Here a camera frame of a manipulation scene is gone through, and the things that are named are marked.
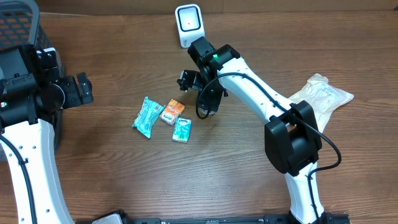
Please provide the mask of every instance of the gray plastic basket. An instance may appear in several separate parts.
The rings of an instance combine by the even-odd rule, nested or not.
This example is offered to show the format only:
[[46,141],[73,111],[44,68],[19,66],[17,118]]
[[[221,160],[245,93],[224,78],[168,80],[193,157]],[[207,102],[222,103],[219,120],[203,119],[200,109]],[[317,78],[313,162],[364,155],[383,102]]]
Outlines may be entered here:
[[[22,44],[33,44],[46,49],[53,47],[51,41],[39,24],[39,7],[33,0],[0,0],[0,50]],[[58,57],[60,76],[64,67]],[[58,150],[61,112],[54,117],[55,150]],[[0,161],[6,161],[0,146]]]

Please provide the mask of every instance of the wood grain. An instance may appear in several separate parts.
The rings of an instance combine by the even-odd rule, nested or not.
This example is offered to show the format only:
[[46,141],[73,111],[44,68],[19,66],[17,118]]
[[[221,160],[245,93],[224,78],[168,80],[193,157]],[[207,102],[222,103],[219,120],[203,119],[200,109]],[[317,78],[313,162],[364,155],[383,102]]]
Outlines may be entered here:
[[[290,96],[314,73],[355,95],[325,134],[343,163],[318,175],[325,209],[352,223],[398,223],[398,13],[296,12],[204,15],[206,37],[232,45],[279,93]],[[284,176],[264,153],[258,119],[232,94],[219,112],[195,117],[196,93],[179,91],[196,69],[179,47],[175,18],[43,18],[69,74],[85,71],[95,102],[67,110],[57,154],[62,190],[74,219],[123,208],[132,217],[241,217],[286,213]],[[188,144],[172,142],[158,121],[152,139],[131,128],[145,96],[186,105]],[[335,161],[324,144],[320,165]],[[16,223],[9,168],[0,164],[0,223]]]
[[[36,0],[42,12],[81,15],[173,14],[189,0]],[[393,10],[398,0],[196,0],[202,13]]]

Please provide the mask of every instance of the orange packet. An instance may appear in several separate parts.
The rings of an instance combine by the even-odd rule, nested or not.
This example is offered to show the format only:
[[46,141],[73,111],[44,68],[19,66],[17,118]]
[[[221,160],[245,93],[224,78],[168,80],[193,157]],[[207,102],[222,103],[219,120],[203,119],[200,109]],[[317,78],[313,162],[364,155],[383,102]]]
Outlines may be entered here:
[[175,120],[182,114],[184,109],[184,105],[172,99],[163,110],[160,118],[164,120],[167,124],[174,125]]

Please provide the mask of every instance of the teal packet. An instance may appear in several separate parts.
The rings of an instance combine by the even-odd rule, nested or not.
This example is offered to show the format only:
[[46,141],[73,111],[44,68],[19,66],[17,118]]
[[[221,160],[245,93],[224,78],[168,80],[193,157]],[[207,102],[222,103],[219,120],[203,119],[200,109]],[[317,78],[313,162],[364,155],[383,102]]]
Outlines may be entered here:
[[148,96],[146,96],[142,104],[141,111],[138,113],[138,117],[134,120],[132,127],[137,128],[139,132],[147,138],[150,138],[152,127],[164,108],[165,106],[149,100]]
[[172,140],[177,142],[187,143],[190,132],[191,132],[191,120],[177,118],[177,120],[175,121]]

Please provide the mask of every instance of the white plastic bag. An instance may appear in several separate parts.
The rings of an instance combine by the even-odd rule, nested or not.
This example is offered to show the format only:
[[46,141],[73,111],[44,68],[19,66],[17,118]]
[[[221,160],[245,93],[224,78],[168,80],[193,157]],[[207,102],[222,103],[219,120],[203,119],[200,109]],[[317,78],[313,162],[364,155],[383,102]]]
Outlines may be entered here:
[[337,89],[329,85],[328,82],[327,77],[315,74],[308,79],[307,84],[300,91],[289,98],[294,103],[305,100],[312,106],[321,133],[334,110],[354,98],[351,93]]

